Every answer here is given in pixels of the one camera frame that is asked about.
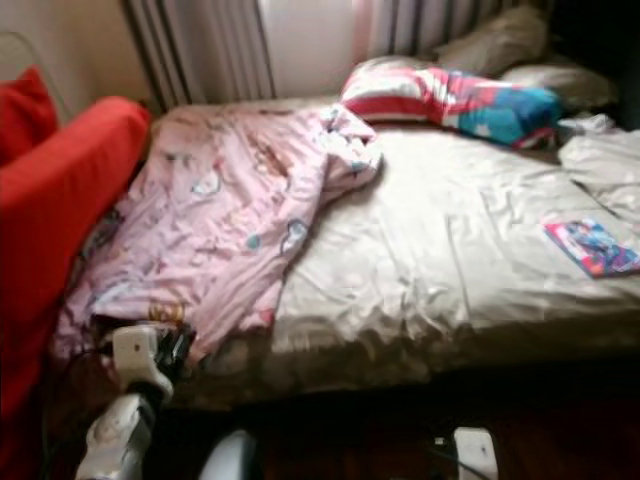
red and white striped pillowcase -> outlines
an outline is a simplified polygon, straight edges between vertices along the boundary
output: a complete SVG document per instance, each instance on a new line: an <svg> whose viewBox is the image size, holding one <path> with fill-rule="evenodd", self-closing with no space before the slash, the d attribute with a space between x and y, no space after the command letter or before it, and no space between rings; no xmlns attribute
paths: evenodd
<svg viewBox="0 0 640 480"><path fill-rule="evenodd" d="M340 103L367 122L426 121L429 91L410 68L354 73L342 89Z"/></svg>

colorful book cover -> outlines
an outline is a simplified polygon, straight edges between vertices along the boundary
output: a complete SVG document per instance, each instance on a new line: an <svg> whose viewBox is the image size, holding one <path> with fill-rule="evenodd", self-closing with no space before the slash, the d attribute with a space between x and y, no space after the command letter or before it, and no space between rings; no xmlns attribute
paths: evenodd
<svg viewBox="0 0 640 480"><path fill-rule="evenodd" d="M640 256L593 220L552 223L545 232L594 278L640 272Z"/></svg>

pink comforter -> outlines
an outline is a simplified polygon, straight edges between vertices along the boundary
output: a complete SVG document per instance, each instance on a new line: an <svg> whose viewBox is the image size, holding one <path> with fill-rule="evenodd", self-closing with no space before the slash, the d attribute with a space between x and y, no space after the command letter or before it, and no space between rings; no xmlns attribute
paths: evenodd
<svg viewBox="0 0 640 480"><path fill-rule="evenodd" d="M269 327L318 207L376 175L374 136L337 105L172 111L116 206L124 223L63 309L56 354L92 343L92 315L189 322L196 360Z"/></svg>

striped curtain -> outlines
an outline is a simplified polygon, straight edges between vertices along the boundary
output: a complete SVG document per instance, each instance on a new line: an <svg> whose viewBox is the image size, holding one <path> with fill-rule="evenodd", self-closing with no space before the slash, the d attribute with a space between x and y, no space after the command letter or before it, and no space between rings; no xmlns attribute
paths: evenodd
<svg viewBox="0 0 640 480"><path fill-rule="evenodd" d="M415 55L551 0L128 0L161 109L336 94L359 61Z"/></svg>

power strip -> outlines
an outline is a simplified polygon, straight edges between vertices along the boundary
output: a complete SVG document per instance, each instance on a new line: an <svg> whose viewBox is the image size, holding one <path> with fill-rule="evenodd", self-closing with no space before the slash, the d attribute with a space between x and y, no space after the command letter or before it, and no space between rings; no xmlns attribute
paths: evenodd
<svg viewBox="0 0 640 480"><path fill-rule="evenodd" d="M493 449L491 435L483 428L459 427L453 432L458 451L458 460L484 474L491 480L498 480L498 462ZM458 467L459 480L481 480L464 467Z"/></svg>

